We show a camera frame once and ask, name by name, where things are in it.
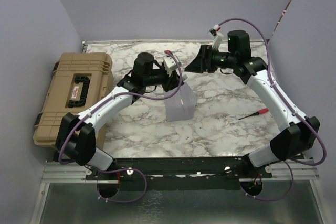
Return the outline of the grey paper envelope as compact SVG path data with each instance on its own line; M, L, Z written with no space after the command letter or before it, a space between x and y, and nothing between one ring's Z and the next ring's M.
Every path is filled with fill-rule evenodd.
M169 122L190 120L194 117L197 97L188 83L184 82L179 91L165 99L166 119Z

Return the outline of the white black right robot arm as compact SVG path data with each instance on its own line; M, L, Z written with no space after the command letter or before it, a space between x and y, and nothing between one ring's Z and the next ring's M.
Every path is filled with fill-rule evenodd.
M213 73L219 68L232 69L244 84L262 100L275 119L280 133L269 144L244 156L241 171L246 177L254 177L260 167L276 161L286 161L312 148L320 122L316 117L307 117L275 81L268 65L260 57L251 55L249 35L244 30L228 32L228 51L219 46L223 35L216 26L210 34L211 45L201 45L196 58L185 68L186 72Z

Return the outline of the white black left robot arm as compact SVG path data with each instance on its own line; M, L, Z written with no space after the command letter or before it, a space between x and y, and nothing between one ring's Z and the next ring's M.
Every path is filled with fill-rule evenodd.
M165 92L177 94L183 85L181 63L169 50L162 63L147 52L138 54L133 68L105 98L74 115L67 113L61 120L56 139L58 162L77 163L98 169L99 175L110 179L115 175L114 158L96 145L96 134L121 110L139 98L147 99L147 87L161 86Z

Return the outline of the tan plastic tool case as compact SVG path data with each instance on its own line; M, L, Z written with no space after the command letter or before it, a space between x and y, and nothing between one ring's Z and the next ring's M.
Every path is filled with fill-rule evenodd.
M55 148L63 116L92 107L112 91L111 68L112 59L104 52L61 55L34 124L33 141L37 146Z

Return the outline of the red handled screwdriver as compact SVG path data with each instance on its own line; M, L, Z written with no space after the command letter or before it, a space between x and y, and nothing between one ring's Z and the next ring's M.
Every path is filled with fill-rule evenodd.
M242 118L239 118L239 120L242 120L242 119L245 119L245 118L249 118L249 117L252 117L252 116L258 116L258 115L262 115L262 114L265 114L269 112L268 108L264 108L264 109L261 109L261 110L258 110L250 115L247 115L247 116L244 116Z

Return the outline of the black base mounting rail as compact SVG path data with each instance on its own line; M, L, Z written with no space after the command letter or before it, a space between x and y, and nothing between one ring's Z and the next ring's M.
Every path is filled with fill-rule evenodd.
M248 169L241 156L180 158L118 158L106 174L92 169L86 176L105 188L123 191L147 190L238 190L240 182L252 182L257 176L271 178L265 167Z

